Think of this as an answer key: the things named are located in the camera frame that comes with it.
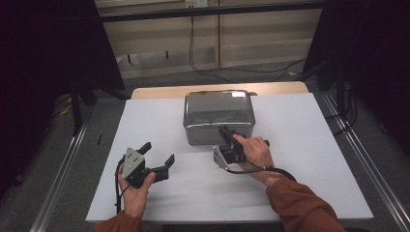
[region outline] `person's left hand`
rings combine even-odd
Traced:
[[[117,178],[121,191],[124,191],[124,189],[129,186],[123,193],[125,213],[132,218],[142,219],[147,205],[148,189],[154,183],[156,173],[151,172],[145,178],[141,188],[134,188],[133,186],[130,186],[130,182],[123,179],[123,169],[124,164],[121,164]]]

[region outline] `hand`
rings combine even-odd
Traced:
[[[144,180],[141,188],[134,188],[130,186],[130,182],[124,180],[123,175],[124,164],[121,164],[118,172],[118,184],[121,191],[124,191],[124,205],[126,215],[132,218],[140,218],[144,215],[145,207],[147,205],[148,189],[154,183],[156,173],[151,172]]]
[[[258,167],[275,167],[274,161],[272,160],[271,151],[262,137],[243,138],[239,134],[234,134],[233,137],[242,144],[244,147],[245,156],[249,161],[239,163],[242,169],[253,170],[257,168],[254,165]],[[250,176],[264,184],[266,187],[270,187],[278,181],[281,174],[270,171],[260,171],[251,173]]]

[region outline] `silver metal box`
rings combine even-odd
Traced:
[[[185,97],[184,127],[190,145],[224,144],[220,126],[250,137],[255,118],[244,90],[192,92]]]

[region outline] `power outlet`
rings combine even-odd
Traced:
[[[205,8],[208,7],[208,0],[185,0],[185,8]]]
[[[185,0],[185,8],[196,8],[196,0]]]
[[[196,0],[196,7],[197,8],[208,7],[208,0]]]

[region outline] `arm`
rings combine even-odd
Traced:
[[[281,177],[267,187],[272,209],[277,212],[286,231],[344,231],[333,208],[307,186]]]
[[[244,170],[256,166],[275,166],[271,151],[261,137],[234,138],[244,147],[249,162],[240,163]],[[337,222],[332,207],[316,196],[307,186],[293,182],[282,175],[261,171],[250,174],[267,187],[272,209],[277,212],[287,232],[290,231],[344,231]]]
[[[98,232],[139,232],[142,231],[142,216],[147,205],[148,188],[154,183],[156,174],[150,173],[144,180],[141,188],[130,186],[122,178],[124,164],[118,173],[118,184],[123,192],[125,210],[117,216],[96,226]]]

